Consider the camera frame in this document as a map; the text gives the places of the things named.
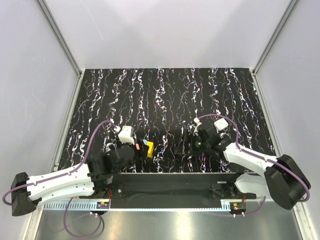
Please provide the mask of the yellow socket block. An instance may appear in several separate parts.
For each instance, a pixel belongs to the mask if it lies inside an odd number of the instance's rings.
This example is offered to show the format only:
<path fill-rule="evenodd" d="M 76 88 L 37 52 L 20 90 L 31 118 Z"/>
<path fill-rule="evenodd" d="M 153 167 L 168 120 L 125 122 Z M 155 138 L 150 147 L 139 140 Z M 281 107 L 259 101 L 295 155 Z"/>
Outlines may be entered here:
<path fill-rule="evenodd" d="M 154 147 L 155 147 L 154 143 L 151 141 L 147 141 L 147 146 L 148 146 L 147 157 L 152 158 L 154 153 Z"/>

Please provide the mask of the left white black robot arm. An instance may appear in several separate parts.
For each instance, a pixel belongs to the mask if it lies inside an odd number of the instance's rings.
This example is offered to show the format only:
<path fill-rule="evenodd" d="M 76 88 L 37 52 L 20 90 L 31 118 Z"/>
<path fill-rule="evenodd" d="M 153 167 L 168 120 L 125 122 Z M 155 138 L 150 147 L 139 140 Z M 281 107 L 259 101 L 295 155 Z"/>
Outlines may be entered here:
<path fill-rule="evenodd" d="M 110 193 L 115 175 L 136 161 L 151 157 L 153 152 L 153 142 L 138 139 L 134 144 L 123 144 L 59 171 L 37 176 L 18 173 L 10 186 L 11 214 L 24 216 L 47 203 L 72 197 L 101 199 Z"/>

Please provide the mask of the white plug adapter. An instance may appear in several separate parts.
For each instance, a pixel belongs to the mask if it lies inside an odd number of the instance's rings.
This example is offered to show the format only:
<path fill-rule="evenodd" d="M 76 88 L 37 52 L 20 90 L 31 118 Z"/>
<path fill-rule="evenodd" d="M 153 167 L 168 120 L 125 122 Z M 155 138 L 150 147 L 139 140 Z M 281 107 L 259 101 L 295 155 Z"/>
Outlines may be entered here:
<path fill-rule="evenodd" d="M 229 123 L 224 118 L 220 118 L 214 122 L 214 126 L 217 131 L 222 131 L 229 126 Z"/>

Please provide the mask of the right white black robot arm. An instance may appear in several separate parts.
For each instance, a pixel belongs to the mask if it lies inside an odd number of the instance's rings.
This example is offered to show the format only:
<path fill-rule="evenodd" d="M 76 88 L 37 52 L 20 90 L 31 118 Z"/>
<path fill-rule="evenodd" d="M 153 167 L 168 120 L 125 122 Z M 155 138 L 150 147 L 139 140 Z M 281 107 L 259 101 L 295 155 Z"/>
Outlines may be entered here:
<path fill-rule="evenodd" d="M 207 154 L 249 169 L 253 175 L 239 173 L 227 185 L 228 195 L 235 199 L 255 194 L 291 210 L 298 202 L 310 198 L 311 184 L 291 156 L 272 156 L 244 147 L 219 133 L 227 126 L 196 122 L 183 128 L 175 154 L 192 157 Z"/>

